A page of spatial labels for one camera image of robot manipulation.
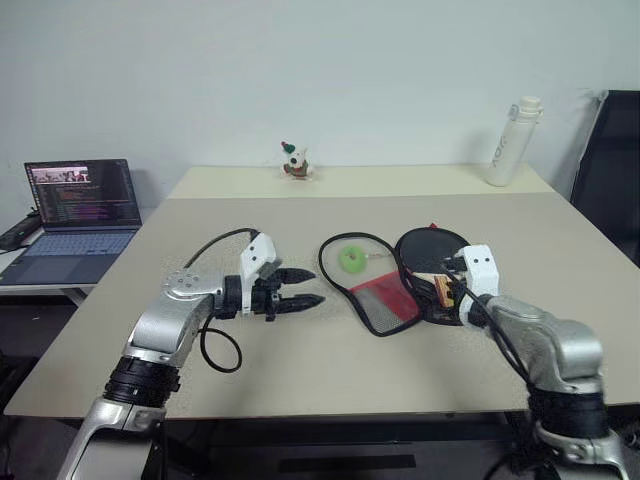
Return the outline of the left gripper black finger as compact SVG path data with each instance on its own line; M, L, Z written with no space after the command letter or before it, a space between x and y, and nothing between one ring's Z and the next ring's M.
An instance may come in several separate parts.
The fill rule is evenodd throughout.
M281 285L295 285L312 280L315 273L301 268L279 268L277 270L277 282Z
M296 294L292 297L280 298L277 302L278 314L298 313L319 306L325 298L315 294Z

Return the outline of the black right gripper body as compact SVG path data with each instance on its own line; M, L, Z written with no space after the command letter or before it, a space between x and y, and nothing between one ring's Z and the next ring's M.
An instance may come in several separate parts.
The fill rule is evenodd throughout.
M450 280L466 279L467 264L463 257L453 256L444 258L440 263L440 269Z

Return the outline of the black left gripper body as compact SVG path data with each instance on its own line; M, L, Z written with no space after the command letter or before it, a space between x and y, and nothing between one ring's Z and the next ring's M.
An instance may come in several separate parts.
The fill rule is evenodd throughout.
M252 287L252 312L264 314L267 322L276 319L276 307L280 302L279 290L283 284L281 261L268 262L259 272Z

